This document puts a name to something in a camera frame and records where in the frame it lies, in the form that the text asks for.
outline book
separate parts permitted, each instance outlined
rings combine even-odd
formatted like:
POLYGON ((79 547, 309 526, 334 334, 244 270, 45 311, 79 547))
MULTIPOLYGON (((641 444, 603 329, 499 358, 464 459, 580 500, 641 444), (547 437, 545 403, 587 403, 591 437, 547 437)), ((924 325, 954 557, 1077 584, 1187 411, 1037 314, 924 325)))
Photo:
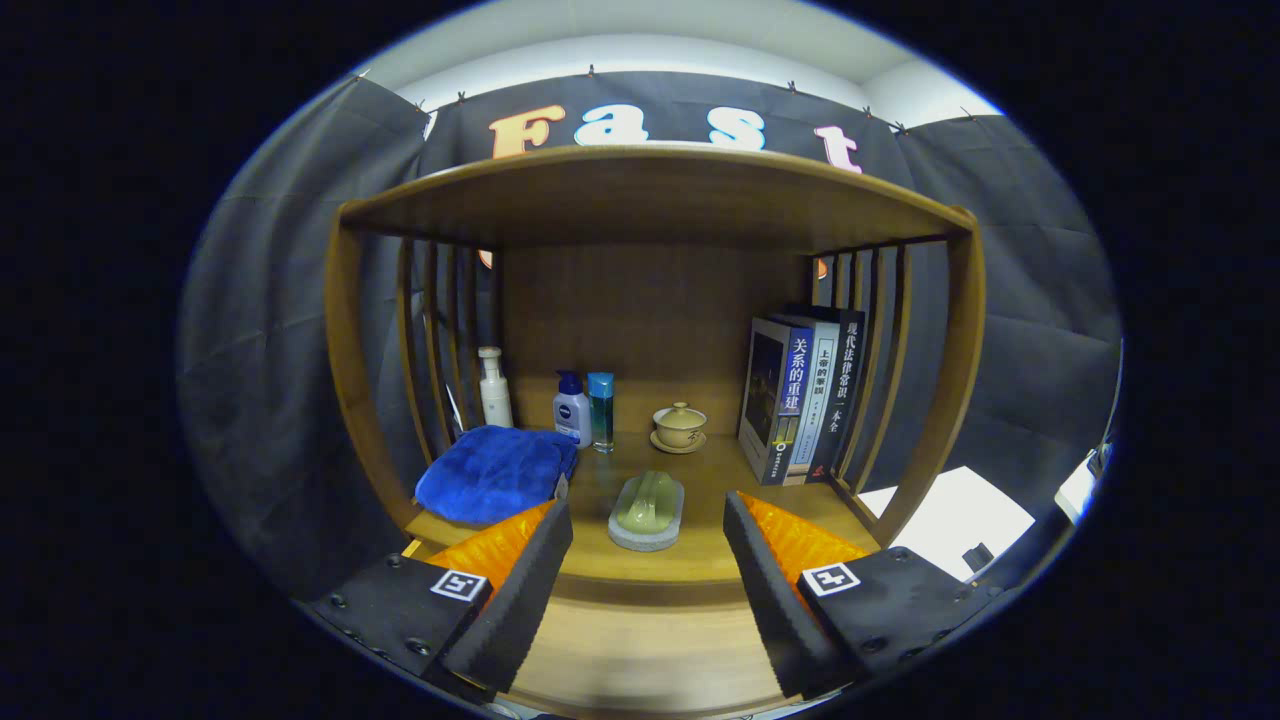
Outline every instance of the book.
POLYGON ((760 484, 787 480, 812 346, 809 328, 751 319, 737 439, 760 484))
POLYGON ((840 325, 833 322, 818 320, 803 314, 776 314, 771 319, 780 323, 813 331, 813 346, 809 361, 809 382, 801 404, 800 427, 796 442, 791 450, 787 468, 788 478, 805 478, 818 447, 827 400, 831 397, 832 366, 837 361, 840 325))
POLYGON ((823 413, 823 424, 814 448, 813 461, 805 473, 805 482, 826 482, 838 471, 840 451, 856 438, 846 437, 852 428, 852 413, 861 377, 863 348, 865 346, 867 313, 852 309, 822 307, 815 305, 786 306, 788 314, 808 315, 840 325, 837 356, 832 364, 831 395, 823 413))

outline wooden shelf top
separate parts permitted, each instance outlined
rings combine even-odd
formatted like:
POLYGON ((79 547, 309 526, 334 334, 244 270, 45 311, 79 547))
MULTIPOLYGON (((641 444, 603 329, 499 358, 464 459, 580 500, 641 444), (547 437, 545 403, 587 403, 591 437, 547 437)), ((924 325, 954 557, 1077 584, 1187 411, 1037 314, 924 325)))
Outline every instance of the wooden shelf top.
MULTIPOLYGON (((579 451, 568 493, 573 543, 561 566, 564 582, 557 584, 557 594, 684 605, 740 598, 741 578, 722 525, 724 493, 730 489, 772 502, 868 551, 879 550, 828 486, 759 486, 733 436, 709 436, 698 452, 669 455, 653 447, 648 433, 618 433, 616 450, 609 455, 590 448, 579 451), (658 552, 618 547, 607 529, 622 484, 645 470, 667 471, 685 487, 680 539, 658 552)), ((422 557, 426 557, 479 528, 422 511, 406 529, 424 541, 422 557)))
POLYGON ((442 170, 343 224, 481 249, 705 245, 819 255, 975 229, 966 213, 805 158, 700 142, 553 147, 442 170))

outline green soap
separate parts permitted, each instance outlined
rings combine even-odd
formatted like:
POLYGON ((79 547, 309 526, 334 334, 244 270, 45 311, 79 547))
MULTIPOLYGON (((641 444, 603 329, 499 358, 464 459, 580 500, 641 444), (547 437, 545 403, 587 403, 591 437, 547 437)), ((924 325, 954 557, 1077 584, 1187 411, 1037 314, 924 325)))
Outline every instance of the green soap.
POLYGON ((660 533, 676 518, 676 482, 667 473, 645 470, 639 483, 622 491, 617 507, 618 525, 627 532, 660 533))

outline blue bottle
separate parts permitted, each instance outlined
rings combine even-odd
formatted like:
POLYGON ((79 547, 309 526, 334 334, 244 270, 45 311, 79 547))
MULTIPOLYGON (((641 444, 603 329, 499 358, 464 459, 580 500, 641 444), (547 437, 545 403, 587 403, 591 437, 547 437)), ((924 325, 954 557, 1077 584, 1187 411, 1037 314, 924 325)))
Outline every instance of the blue bottle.
POLYGON ((591 398, 591 447, 613 452, 613 373, 588 373, 591 398))

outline wooden back panel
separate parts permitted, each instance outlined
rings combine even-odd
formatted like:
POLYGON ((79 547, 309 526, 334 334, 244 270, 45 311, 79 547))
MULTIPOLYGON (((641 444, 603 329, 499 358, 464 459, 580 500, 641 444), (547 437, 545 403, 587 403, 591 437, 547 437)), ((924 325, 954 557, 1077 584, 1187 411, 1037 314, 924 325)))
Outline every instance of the wooden back panel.
POLYGON ((557 369, 614 374, 614 432, 685 401, 733 434, 751 316, 806 300, 809 259, 707 246, 500 251, 503 369, 522 427, 549 428, 557 369))

